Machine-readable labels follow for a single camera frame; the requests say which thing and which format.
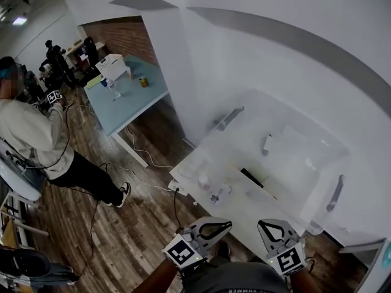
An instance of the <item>wire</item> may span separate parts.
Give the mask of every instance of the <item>wire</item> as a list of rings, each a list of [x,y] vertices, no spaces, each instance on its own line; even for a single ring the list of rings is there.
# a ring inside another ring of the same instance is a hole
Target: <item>wire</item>
[[[65,187],[65,188],[68,188],[68,189],[71,189],[71,190],[73,190],[73,191],[77,191],[77,192],[81,192],[81,193],[84,193],[84,194],[88,194],[88,195],[92,195],[92,196],[93,196],[93,194],[91,194],[91,193],[89,193],[89,192],[81,191],[81,190],[78,190],[78,189],[75,189],[75,188],[71,188],[71,187]]]
[[[96,205],[95,205],[95,209],[93,210],[93,214],[92,214],[92,219],[91,219],[91,226],[90,226],[90,248],[91,248],[91,255],[88,257],[88,259],[86,260],[86,264],[84,265],[84,268],[82,270],[82,272],[80,273],[80,276],[76,275],[79,279],[84,275],[84,272],[86,271],[88,265],[89,265],[89,262],[91,261],[91,259],[93,258],[93,254],[94,254],[94,246],[93,246],[93,240],[92,240],[92,228],[93,228],[93,221],[95,220],[95,214],[97,213],[97,209],[98,209],[98,205],[99,205],[99,202],[100,201],[97,201]],[[28,284],[29,286],[34,284],[33,282],[31,281],[27,281],[27,280],[22,280],[22,279],[17,279],[17,278],[9,278],[10,280],[13,280],[14,282],[16,283],[26,283]],[[39,280],[39,282],[53,282],[52,280]]]
[[[155,163],[153,162],[151,153],[149,153],[148,151],[145,151],[145,150],[138,150],[138,149],[136,149],[136,142],[134,141],[134,136],[130,133],[128,127],[126,127],[126,130],[128,131],[129,135],[132,136],[132,140],[133,140],[133,149],[134,149],[135,151],[138,151],[138,152],[146,152],[146,153],[148,153],[149,158],[151,159],[151,162],[152,162],[152,165],[153,165],[153,166],[155,166],[155,167],[161,167],[161,168],[171,168],[171,169],[174,169],[172,166],[155,165]]]
[[[79,278],[81,278],[81,276],[84,275],[84,272],[86,271],[86,268],[88,267],[88,264],[90,262],[90,260],[92,259],[93,257],[93,251],[94,251],[94,246],[93,246],[93,240],[92,240],[92,227],[93,227],[93,220],[95,219],[95,214],[97,213],[97,209],[98,209],[98,204],[99,204],[99,200],[97,200],[97,203],[95,205],[95,209],[93,211],[93,214],[92,214],[92,219],[91,219],[91,227],[90,227],[90,247],[91,247],[91,255],[90,257],[86,260],[86,264],[79,276]]]
[[[314,268],[314,266],[317,264],[317,261],[316,261],[316,259],[313,258],[313,257],[307,257],[307,259],[306,259],[305,261],[306,261],[306,262],[307,262],[307,261],[311,261],[311,262],[312,262],[311,267],[310,267],[310,270],[308,271],[308,273],[311,273],[312,270],[313,270],[313,268]]]
[[[90,112],[91,114],[94,114],[95,116],[97,116],[97,115],[96,115],[94,112],[92,112],[92,111],[91,111],[91,109],[92,109],[92,106],[88,106],[88,105],[80,104],[80,102],[79,102],[79,101],[74,101],[74,102],[78,103],[78,104],[79,104],[79,106],[82,106],[82,107],[86,107],[86,108],[88,108],[88,110],[89,110],[89,112]]]
[[[129,172],[132,172],[132,174],[133,174],[141,183],[148,184],[148,185],[151,186],[151,187],[159,188],[159,189],[162,189],[162,190],[164,190],[164,191],[168,191],[168,192],[171,191],[170,189],[166,189],[166,188],[163,188],[163,187],[161,187],[161,186],[156,186],[156,185],[154,185],[154,184],[146,183],[145,181],[141,180],[141,179],[134,173],[134,171],[132,171],[132,169],[127,169],[127,168],[124,168],[124,167],[119,167],[119,166],[117,166],[117,165],[115,165],[115,164],[113,164],[113,163],[111,163],[111,162],[103,163],[103,164],[101,164],[99,167],[101,167],[101,166],[103,166],[103,165],[105,165],[105,164],[106,164],[106,173],[108,172],[108,170],[107,170],[107,165],[110,164],[110,165],[113,165],[113,166],[115,166],[115,167],[117,167],[117,168],[119,168],[119,169],[128,170]]]
[[[174,214],[175,214],[175,218],[178,222],[178,226],[179,226],[179,229],[183,229],[182,225],[181,225],[181,222],[179,221],[179,218],[177,216],[177,193],[178,193],[179,189],[177,188],[175,190],[175,193],[174,193]]]
[[[74,104],[75,104],[75,101],[74,101],[71,105],[67,106],[67,110],[65,111],[65,124],[67,125],[67,130],[68,130],[68,140],[67,140],[67,144],[65,145],[65,148],[64,148],[64,150],[62,151],[62,153],[61,153],[60,157],[58,158],[58,160],[57,160],[55,163],[53,163],[53,164],[51,164],[51,165],[49,165],[49,166],[41,166],[41,167],[27,167],[27,166],[26,166],[26,169],[48,169],[48,168],[50,168],[50,167],[56,165],[56,164],[61,160],[62,156],[63,156],[64,153],[65,153],[65,150],[66,150],[67,147],[68,147],[69,141],[70,141],[70,139],[71,139],[70,130],[69,130],[69,126],[68,126],[68,110],[69,110],[69,108],[71,108],[72,105],[74,105]]]

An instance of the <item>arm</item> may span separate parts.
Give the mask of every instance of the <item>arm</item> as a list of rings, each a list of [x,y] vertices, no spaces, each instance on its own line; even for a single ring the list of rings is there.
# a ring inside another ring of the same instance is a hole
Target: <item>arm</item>
[[[311,279],[307,269],[302,269],[291,276],[294,293],[322,293]]]
[[[57,144],[64,123],[64,112],[60,103],[54,103],[45,117],[32,106],[26,106],[19,138],[31,147],[41,151],[51,151]]]
[[[166,258],[133,293],[166,293],[177,271],[177,267]]]

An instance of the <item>water bottle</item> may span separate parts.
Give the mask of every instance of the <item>water bottle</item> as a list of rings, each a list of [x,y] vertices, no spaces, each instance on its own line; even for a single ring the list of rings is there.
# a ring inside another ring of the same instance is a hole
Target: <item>water bottle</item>
[[[108,87],[111,90],[112,93],[114,93],[115,98],[118,99],[121,97],[121,93],[116,89],[114,81],[107,79]]]

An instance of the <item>hand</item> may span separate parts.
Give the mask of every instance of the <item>hand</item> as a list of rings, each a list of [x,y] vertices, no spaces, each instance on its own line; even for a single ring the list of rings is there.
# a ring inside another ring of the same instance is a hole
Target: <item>hand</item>
[[[66,108],[66,107],[67,107],[67,102],[66,102],[66,100],[64,100],[63,98],[57,100],[56,102],[60,103],[60,104],[62,105],[63,108]]]

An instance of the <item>can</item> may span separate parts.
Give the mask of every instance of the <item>can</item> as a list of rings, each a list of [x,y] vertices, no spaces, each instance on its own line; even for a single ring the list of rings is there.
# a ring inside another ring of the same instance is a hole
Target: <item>can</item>
[[[140,77],[139,80],[140,80],[140,85],[141,85],[141,87],[143,87],[143,88],[148,87],[147,78],[145,78],[145,77]]]

